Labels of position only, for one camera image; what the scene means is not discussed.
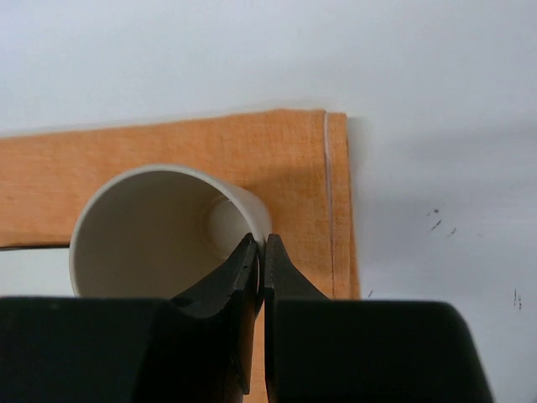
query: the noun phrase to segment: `tabletop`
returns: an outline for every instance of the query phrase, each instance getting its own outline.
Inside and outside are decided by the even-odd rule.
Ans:
[[[348,114],[362,296],[449,301],[498,402],[537,399],[537,2],[0,2],[0,133]],[[71,295],[66,250],[0,295]]]

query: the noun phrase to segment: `orange cloth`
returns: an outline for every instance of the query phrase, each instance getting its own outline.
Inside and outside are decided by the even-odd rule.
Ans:
[[[347,118],[277,110],[0,140],[0,247],[68,243],[89,197],[140,165],[189,165],[258,195],[289,256],[328,296],[357,297]],[[263,314],[252,393],[266,401]]]

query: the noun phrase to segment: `black speck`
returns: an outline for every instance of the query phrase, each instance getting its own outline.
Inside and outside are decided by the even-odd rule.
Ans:
[[[430,230],[432,231],[433,229],[436,229],[440,224],[441,224],[442,220],[438,220],[438,222],[435,224],[435,226],[433,228],[431,228]]]

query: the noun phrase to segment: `cup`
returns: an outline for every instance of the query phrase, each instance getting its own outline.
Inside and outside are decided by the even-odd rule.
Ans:
[[[182,165],[145,165],[86,204],[70,241],[77,296],[171,298],[222,264],[246,233],[263,258],[269,212],[249,191]]]

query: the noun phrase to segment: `cup rim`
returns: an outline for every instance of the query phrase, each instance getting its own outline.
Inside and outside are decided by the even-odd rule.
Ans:
[[[110,189],[112,189],[115,185],[119,184],[120,182],[125,181],[126,179],[131,178],[136,175],[142,175],[142,174],[147,174],[149,172],[159,172],[159,171],[160,172],[174,172],[177,174],[189,175],[189,176],[199,179],[200,181],[204,181],[205,183],[217,189],[224,197],[226,197],[230,202],[232,202],[233,205],[237,208],[237,210],[241,213],[242,217],[244,218],[248,227],[250,228],[250,231],[252,232],[254,239],[258,243],[258,249],[259,249],[260,254],[263,254],[264,246],[266,243],[265,234],[263,233],[263,230],[261,229],[261,227],[255,224],[255,219],[249,213],[248,209],[242,204],[240,197],[237,197],[236,195],[234,195],[233,191],[228,188],[229,185],[232,185],[232,186],[236,186],[236,185],[233,185],[231,183],[227,184],[226,182],[220,181],[212,175],[209,175],[201,170],[197,170],[195,168],[191,168],[186,165],[176,165],[176,164],[142,165],[142,166],[139,166],[138,168],[126,170],[122,172],[121,174],[114,176],[108,182],[102,185],[88,199],[88,201],[86,202],[86,205],[82,208],[78,218],[76,219],[76,224],[73,229],[73,233],[71,234],[70,244],[69,244],[69,275],[70,275],[71,288],[73,289],[75,296],[80,296],[81,294],[78,289],[78,284],[76,282],[76,273],[75,273],[75,255],[76,255],[76,248],[77,248],[76,238],[78,236],[78,233],[81,230],[82,223],[85,221],[88,212],[93,208],[96,201],[100,197],[102,197],[105,193],[107,193]]]

